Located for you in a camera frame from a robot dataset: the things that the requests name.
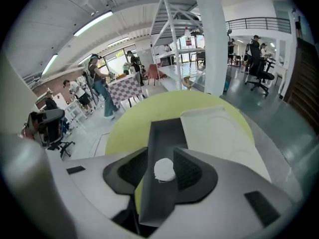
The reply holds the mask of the orange chair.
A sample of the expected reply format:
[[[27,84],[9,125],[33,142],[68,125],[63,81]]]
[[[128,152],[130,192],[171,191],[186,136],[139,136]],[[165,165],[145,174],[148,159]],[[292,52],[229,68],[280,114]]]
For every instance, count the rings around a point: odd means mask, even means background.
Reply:
[[[148,84],[150,82],[150,79],[154,80],[154,85],[156,84],[156,80],[164,79],[167,77],[166,74],[162,73],[158,70],[157,64],[151,64],[149,68],[146,71],[146,76],[148,79]]]

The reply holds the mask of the green cloth round table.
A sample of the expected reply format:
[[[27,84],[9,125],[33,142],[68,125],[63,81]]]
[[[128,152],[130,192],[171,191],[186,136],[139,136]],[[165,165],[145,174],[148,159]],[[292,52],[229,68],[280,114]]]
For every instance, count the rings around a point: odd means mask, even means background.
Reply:
[[[218,96],[200,91],[159,93],[135,104],[114,124],[105,154],[116,155],[147,147],[151,122],[180,117],[184,111],[222,105],[254,143],[252,131],[239,110]]]

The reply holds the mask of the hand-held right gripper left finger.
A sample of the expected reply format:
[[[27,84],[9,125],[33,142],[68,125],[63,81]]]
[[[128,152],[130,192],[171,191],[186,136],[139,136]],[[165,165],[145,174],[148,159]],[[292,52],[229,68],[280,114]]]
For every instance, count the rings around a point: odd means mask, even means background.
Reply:
[[[102,177],[117,194],[132,195],[148,168],[148,148],[143,147],[106,166]]]

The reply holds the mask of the long ceiling light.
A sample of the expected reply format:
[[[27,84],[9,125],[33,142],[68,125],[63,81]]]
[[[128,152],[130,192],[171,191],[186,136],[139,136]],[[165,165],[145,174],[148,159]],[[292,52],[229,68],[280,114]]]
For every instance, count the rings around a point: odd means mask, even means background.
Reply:
[[[125,37],[125,38],[119,39],[119,40],[117,40],[117,41],[114,41],[114,42],[108,44],[107,46],[108,46],[108,47],[112,47],[112,46],[115,46],[115,45],[117,45],[117,44],[119,44],[119,43],[122,43],[122,42],[125,42],[125,41],[128,41],[128,40],[129,40],[129,38],[128,38],[128,37]]]
[[[101,14],[100,16],[92,19],[91,21],[89,21],[88,23],[86,23],[85,25],[83,25],[81,28],[79,28],[78,30],[76,30],[73,33],[73,36],[78,37],[79,35],[83,34],[85,31],[87,31],[89,28],[91,28],[92,26],[96,25],[97,23],[105,20],[106,18],[110,17],[113,15],[113,12],[111,10]]]
[[[43,70],[43,72],[41,74],[42,76],[47,73],[47,71],[49,70],[50,66],[53,64],[53,62],[55,61],[55,59],[57,57],[58,57],[58,54],[54,54],[52,56],[52,58],[49,60],[48,64],[45,66],[45,68],[44,68],[44,70]]]

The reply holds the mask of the small white table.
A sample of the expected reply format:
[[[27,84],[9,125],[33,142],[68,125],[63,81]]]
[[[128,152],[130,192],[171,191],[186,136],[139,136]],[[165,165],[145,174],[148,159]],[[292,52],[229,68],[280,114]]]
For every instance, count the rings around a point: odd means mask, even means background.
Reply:
[[[81,123],[82,120],[86,120],[87,116],[80,106],[78,101],[71,102],[65,109],[65,117],[70,122]]]

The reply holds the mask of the red label plastic bottle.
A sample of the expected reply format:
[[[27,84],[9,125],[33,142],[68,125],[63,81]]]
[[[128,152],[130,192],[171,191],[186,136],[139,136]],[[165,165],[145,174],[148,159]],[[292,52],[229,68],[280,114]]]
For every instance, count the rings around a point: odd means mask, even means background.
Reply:
[[[186,47],[191,47],[192,46],[191,33],[190,33],[188,27],[185,28],[184,38],[185,38]]]

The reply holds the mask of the blue mesh waste bin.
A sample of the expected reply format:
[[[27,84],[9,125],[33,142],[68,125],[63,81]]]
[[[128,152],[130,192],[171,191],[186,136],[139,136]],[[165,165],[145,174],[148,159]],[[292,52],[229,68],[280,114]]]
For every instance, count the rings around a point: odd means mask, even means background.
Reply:
[[[223,92],[227,92],[227,91],[228,91],[229,86],[230,86],[231,79],[232,79],[231,76],[226,75]]]

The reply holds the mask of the dark staircase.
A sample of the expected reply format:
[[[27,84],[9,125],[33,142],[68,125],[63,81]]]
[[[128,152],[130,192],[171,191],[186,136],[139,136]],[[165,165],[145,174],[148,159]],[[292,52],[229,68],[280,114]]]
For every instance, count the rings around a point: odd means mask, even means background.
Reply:
[[[319,57],[315,46],[300,38],[284,101],[319,130]]]

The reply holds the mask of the wooden chair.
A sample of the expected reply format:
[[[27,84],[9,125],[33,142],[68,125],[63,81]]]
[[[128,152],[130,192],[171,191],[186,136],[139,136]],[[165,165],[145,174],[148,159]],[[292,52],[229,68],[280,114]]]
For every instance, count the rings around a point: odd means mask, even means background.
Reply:
[[[186,76],[182,78],[181,83],[188,91],[200,91],[200,87],[197,86],[198,79],[198,77]]]

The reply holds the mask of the black balcony railing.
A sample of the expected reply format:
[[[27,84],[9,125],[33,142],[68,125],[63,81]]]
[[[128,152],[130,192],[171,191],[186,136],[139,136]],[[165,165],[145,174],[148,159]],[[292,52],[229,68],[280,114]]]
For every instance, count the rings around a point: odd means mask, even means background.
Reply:
[[[225,22],[226,29],[265,29],[291,34],[289,19],[277,17],[249,17],[229,20]]]

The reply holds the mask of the red white checkered table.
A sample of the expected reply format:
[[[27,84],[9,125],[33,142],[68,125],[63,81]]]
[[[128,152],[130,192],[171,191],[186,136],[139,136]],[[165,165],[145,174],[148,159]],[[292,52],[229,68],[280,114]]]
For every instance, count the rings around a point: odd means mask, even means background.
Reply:
[[[129,74],[119,80],[109,83],[108,91],[114,105],[118,108],[120,107],[122,101],[130,101],[130,98],[135,97],[146,97],[141,87],[139,72]]]

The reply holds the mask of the white pillar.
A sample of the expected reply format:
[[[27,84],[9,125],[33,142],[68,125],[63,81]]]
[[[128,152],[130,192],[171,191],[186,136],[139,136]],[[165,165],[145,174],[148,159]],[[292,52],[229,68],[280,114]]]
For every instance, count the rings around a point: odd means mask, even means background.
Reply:
[[[221,0],[196,0],[205,40],[205,89],[221,96],[227,71],[227,33]]]

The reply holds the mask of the white metal shelf rack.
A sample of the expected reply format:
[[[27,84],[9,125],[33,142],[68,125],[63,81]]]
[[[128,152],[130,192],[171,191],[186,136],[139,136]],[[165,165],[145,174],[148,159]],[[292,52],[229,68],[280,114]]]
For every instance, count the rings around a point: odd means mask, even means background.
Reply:
[[[167,77],[159,83],[168,91],[187,90],[181,83],[186,76],[202,77],[205,72],[201,18],[192,13],[196,0],[159,0],[151,26],[151,52],[157,68]],[[192,46],[186,47],[184,31],[188,27]]]

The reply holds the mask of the black grey office chair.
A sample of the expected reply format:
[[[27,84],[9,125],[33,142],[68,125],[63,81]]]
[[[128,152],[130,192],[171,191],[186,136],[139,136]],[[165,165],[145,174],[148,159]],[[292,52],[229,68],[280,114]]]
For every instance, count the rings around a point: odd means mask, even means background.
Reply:
[[[21,130],[21,136],[36,141],[47,150],[58,150],[60,157],[71,154],[67,150],[73,141],[65,141],[62,119],[65,111],[53,109],[41,112],[31,112]]]

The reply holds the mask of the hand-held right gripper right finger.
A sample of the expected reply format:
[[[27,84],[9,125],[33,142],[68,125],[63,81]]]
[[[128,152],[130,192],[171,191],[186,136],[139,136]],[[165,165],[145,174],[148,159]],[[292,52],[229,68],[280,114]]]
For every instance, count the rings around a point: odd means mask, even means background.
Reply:
[[[215,168],[186,153],[185,149],[173,150],[173,169],[177,179],[175,203],[194,204],[201,202],[216,187],[218,174]]]

